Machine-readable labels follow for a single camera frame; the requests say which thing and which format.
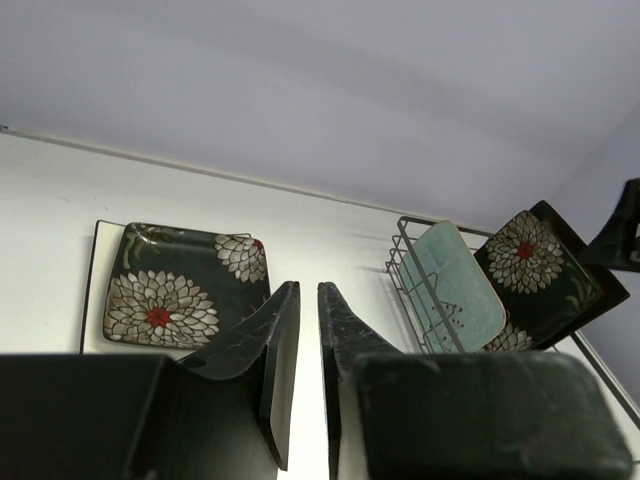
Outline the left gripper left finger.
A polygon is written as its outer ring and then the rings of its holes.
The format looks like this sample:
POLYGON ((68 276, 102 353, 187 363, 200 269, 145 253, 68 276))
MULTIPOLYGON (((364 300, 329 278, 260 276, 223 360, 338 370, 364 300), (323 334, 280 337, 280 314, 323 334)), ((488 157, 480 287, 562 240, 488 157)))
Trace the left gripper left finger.
POLYGON ((255 313, 181 361, 180 470, 287 469, 299 332, 300 286, 287 281, 255 313))

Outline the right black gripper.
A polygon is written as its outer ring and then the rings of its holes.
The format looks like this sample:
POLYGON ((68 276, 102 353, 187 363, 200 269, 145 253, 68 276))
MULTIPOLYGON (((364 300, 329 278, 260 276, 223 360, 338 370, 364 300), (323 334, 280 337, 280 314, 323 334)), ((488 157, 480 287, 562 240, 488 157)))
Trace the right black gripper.
POLYGON ((639 272, 639 179, 625 185, 609 220, 579 259, 586 265, 639 272))

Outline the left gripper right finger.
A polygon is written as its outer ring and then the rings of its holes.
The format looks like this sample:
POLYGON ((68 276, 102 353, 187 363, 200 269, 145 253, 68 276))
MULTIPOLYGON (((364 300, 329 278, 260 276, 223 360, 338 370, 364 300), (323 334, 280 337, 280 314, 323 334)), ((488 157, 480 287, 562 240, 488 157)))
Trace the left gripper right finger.
POLYGON ((361 320, 332 282, 317 287, 329 474, 397 479, 400 351, 361 320))

